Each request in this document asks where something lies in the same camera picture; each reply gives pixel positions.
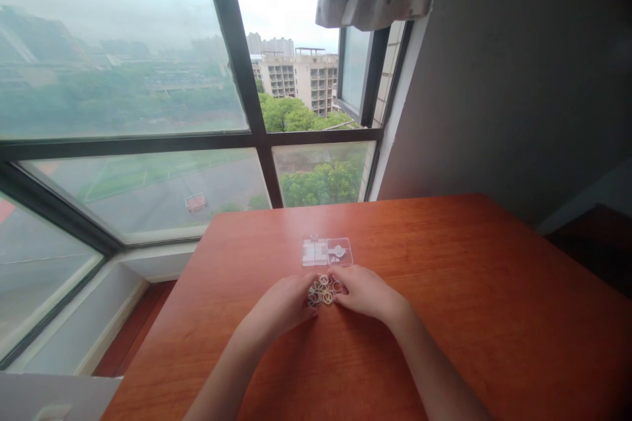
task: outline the cityscape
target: cityscape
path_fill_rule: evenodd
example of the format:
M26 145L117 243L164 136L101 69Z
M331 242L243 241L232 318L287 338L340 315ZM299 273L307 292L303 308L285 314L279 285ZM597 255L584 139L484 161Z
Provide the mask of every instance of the cityscape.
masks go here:
M357 127L333 101L337 55L294 47L291 39L265 40L253 33L247 41L269 131L285 131L270 125L270 110L282 111L284 126L293 123L291 116L297 111L304 111L299 114L300 124L287 131L323 130L339 124ZM34 16L19 7L1 7L2 139L215 130L248 130L220 36L194 39L189 49L157 52L142 41L103 39L95 45L74 36L59 20ZM294 185L293 205L355 201L366 155L362 143L359 148L320 145L278 157L280 175L314 172L326 164L329 168L319 169L319 179L334 183L333 187L324 183L324 194L321 186L320 195L306 191L303 196L297 194L296 183L304 179L285 178L283 191L289 195ZM336 167L336 161L348 161L349 156L353 166ZM104 226L124 235L203 226L216 212L269 207L257 154L249 150L68 159L28 167ZM340 188L336 180L345 181L347 188ZM204 195L205 207L190 212L187 199L199 193ZM0 205L7 208L9 203ZM28 227L23 234L33 228L28 224L32 218L15 214L0 212L2 259L39 257L29 245L5 241L4 236L14 239L22 227ZM11 219L14 222L6 225ZM11 232L2 232L8 227Z

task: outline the finger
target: finger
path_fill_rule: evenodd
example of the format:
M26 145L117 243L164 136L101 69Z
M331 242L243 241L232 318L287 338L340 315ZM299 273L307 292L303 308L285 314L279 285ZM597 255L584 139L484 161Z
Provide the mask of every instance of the finger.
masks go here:
M340 280L340 282L342 284L345 284L346 280L348 279L348 268L345 268L344 266L330 266L329 269L327 270L327 275L329 276L335 276L336 278L338 278Z
M318 317L318 309L316 309L314 306L308 306L306 308L301 309L301 312L299 313L299 320L296 323L296 325L301 324L302 322L305 322L308 319L312 319Z
M318 273L308 273L304 277L302 277L299 284L301 292L304 293L305 291L307 291L311 284L316 281L316 278L318 278Z
M351 296L349 295L344 295L341 293L338 293L337 295L334 296L334 303L339 304L340 306L346 307L351 309L350 304L351 304Z

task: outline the green tree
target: green tree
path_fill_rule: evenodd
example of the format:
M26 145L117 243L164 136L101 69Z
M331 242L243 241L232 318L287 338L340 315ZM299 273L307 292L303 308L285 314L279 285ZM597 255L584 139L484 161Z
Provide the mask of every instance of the green tree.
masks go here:
M264 193L257 194L250 198L250 202L248 203L248 210L250 211L258 211L261 209L269 209L270 204L268 203L268 198Z
M263 121L267 132L286 132L286 116L291 112L305 108L303 101L300 99L292 97L275 99L262 93L259 94L259 102L261 103L261 112L263 113Z
M284 119L286 132L312 130L316 114L307 107L299 107L289 112Z
M239 212L242 210L243 209L238 204L226 203L226 204L221 205L219 209L217 209L217 212Z
M348 116L346 113L342 111L333 111L330 112L329 115L326 117L316 116L316 119L314 120L314 123L312 124L310 130L324 130L325 128L330 128L336 125L347 123L353 128L359 128L359 125L353 121L353 118Z
M331 112L327 117L321 117L305 107L301 99L292 97L275 99L268 94L260 93L259 102L265 129L268 132L323 130L347 122L351 122L350 125L353 128L358 128L358 125L346 113L336 111Z
M361 168L351 161L334 161L313 171L285 173L281 189L288 207L356 202Z

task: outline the wooden table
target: wooden table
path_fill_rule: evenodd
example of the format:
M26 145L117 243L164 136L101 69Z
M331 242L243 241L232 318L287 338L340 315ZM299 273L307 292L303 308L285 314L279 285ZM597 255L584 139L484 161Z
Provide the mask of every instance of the wooden table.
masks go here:
M606 419L629 396L631 303L486 197L466 195L216 216L104 419L181 419L258 298L305 271L302 237L314 232L350 238L356 264L411 301L493 415ZM388 330L323 306L264 356L240 416L422 413Z

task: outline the apartment building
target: apartment building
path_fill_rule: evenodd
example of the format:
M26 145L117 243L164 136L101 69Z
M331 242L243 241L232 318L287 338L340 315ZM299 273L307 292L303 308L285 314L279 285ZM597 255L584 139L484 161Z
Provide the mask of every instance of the apartment building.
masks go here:
M318 51L322 50L297 48L293 57L263 54L260 61L252 61L253 74L273 97L296 97L320 116L327 116L338 110L333 103L338 55L318 55Z

